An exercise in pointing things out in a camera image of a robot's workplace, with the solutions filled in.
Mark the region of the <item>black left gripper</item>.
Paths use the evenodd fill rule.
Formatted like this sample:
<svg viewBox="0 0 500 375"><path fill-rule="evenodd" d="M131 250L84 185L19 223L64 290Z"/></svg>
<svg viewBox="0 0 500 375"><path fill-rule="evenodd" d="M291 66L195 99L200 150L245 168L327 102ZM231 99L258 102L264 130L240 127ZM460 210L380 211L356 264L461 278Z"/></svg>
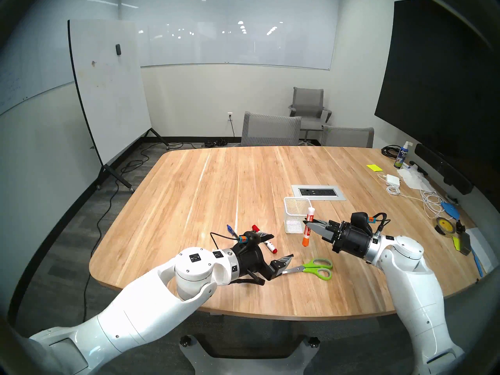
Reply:
<svg viewBox="0 0 500 375"><path fill-rule="evenodd" d="M267 264L260 248L261 241L270 241L273 234L256 232L257 240L239 241L235 244L235 257L237 259L235 280L273 280L287 269L294 255L286 255Z"/></svg>

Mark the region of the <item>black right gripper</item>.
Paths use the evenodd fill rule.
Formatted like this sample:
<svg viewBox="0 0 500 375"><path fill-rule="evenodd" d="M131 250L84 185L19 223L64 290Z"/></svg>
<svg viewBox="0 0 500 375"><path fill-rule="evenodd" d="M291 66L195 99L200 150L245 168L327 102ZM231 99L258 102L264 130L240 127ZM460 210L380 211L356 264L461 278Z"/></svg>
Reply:
<svg viewBox="0 0 500 375"><path fill-rule="evenodd" d="M373 232L368 221L338 223L333 220L311 219L304 220L304 224L323 240L333 242L332 251L335 253L346 252L356 257L365 257L370 248Z"/></svg>

